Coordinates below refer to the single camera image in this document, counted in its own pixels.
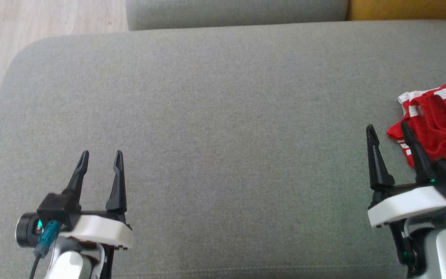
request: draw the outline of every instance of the fabric upholstery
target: fabric upholstery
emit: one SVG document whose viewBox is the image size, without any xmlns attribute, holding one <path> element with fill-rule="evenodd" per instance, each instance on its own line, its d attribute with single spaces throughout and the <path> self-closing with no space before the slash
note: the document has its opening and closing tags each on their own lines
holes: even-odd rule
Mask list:
<svg viewBox="0 0 446 279">
<path fill-rule="evenodd" d="M 446 0 L 350 0 L 350 21 L 446 19 Z"/>
<path fill-rule="evenodd" d="M 127 0 L 130 30 L 345 21 L 348 0 Z"/>
<path fill-rule="evenodd" d="M 34 43 L 0 89 L 0 279 L 28 277 L 15 223 L 83 150 L 85 210 L 104 208 L 124 153 L 135 247 L 115 255 L 116 279 L 403 277 L 389 228 L 369 225 L 365 127 L 396 181 L 414 181 L 384 131 L 398 95 L 445 82 L 446 21 Z"/>
</svg>

